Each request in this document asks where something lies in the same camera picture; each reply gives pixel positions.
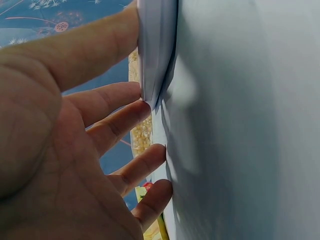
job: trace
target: yellow popcorn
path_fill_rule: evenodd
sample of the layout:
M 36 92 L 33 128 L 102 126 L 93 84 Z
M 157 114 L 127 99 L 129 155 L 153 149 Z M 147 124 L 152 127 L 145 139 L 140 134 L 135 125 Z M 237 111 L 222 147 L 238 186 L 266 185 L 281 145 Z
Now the yellow popcorn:
M 139 82 L 138 51 L 129 55 L 129 82 Z M 139 156 L 152 144 L 151 115 L 130 132 L 133 156 Z

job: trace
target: blue cloth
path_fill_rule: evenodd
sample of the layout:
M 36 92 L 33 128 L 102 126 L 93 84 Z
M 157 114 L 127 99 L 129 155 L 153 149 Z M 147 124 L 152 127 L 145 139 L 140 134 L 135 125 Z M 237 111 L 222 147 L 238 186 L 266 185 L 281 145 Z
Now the blue cloth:
M 58 34 L 120 12 L 131 0 L 0 0 L 0 47 Z M 89 90 L 128 79 L 128 60 L 64 94 Z M 130 136 L 123 139 L 130 143 Z M 101 158 L 105 174 L 132 159 L 129 145 L 119 142 Z M 134 192 L 125 198 L 129 209 L 136 206 Z

